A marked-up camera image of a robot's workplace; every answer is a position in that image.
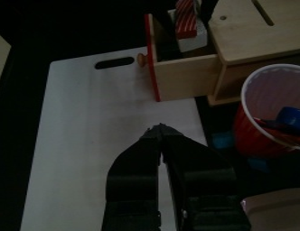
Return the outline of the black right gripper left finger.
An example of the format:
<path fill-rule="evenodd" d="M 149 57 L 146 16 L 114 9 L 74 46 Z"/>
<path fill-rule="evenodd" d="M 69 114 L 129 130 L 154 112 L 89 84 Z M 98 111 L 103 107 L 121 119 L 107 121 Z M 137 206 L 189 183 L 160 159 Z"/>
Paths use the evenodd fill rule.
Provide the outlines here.
<path fill-rule="evenodd" d="M 160 128 L 147 129 L 119 154 L 106 176 L 106 209 L 101 231 L 160 231 Z"/>

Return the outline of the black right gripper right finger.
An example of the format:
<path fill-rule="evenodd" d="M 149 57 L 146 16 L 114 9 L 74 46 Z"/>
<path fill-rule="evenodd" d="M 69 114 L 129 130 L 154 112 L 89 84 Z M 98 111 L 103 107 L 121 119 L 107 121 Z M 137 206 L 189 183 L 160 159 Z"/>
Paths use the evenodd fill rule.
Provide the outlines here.
<path fill-rule="evenodd" d="M 228 160 L 170 126 L 160 130 L 177 231 L 250 231 Z"/>

